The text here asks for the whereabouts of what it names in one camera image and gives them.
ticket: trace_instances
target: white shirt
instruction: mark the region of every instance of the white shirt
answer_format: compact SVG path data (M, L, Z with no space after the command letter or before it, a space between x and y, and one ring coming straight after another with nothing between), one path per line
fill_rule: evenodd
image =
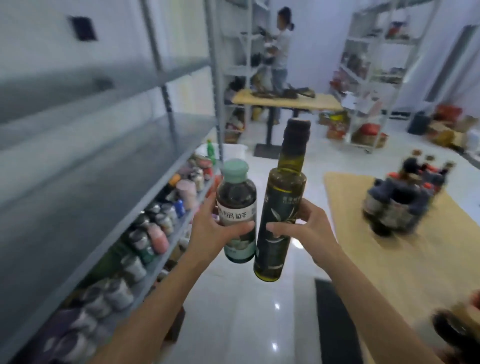
M273 43L274 47L278 49L278 53L275 56L272 68L274 70L283 70L287 68L288 51L290 50L290 40L292 38L292 31L285 29L282 31L276 41Z

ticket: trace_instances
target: wooden tabletop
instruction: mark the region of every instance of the wooden tabletop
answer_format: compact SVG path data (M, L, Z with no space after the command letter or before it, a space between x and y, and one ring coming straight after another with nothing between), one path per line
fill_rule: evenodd
M316 94L315 98L299 95L299 98L262 98L252 95L251 90L240 90L232 99L234 104L273 106L285 109L342 111L342 105L332 95Z
M480 287L480 227L446 193L438 195L416 233L381 238L362 215L373 177L324 177L338 243L412 326Z

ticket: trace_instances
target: teal bottle cap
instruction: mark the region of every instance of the teal bottle cap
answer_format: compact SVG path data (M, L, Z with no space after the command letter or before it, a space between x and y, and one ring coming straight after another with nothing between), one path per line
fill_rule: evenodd
M242 183L247 180L248 163L243 159L229 159L222 167L223 179L228 183Z

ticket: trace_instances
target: jeans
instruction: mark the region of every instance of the jeans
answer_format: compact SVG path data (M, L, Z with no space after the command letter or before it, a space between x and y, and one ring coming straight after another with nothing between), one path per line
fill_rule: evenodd
M281 94L284 90L284 85L287 81L287 74L288 71L286 69L272 70L272 87L273 91L275 91L277 94ZM275 109L275 120L279 121L281 111L281 108Z

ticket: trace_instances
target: hand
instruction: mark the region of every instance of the hand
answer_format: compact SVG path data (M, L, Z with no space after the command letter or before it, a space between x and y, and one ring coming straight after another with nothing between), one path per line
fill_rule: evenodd
M276 236L287 235L298 239L314 262L327 270L343 252L336 242L325 211L310 201L302 199L297 218L307 223L293 225L285 222L269 222L266 228Z
M193 218L192 234L185 253L203 269L216 258L222 248L233 238L244 235L255 227L254 221L230 226L219 225L212 217L216 205L216 194L205 200Z

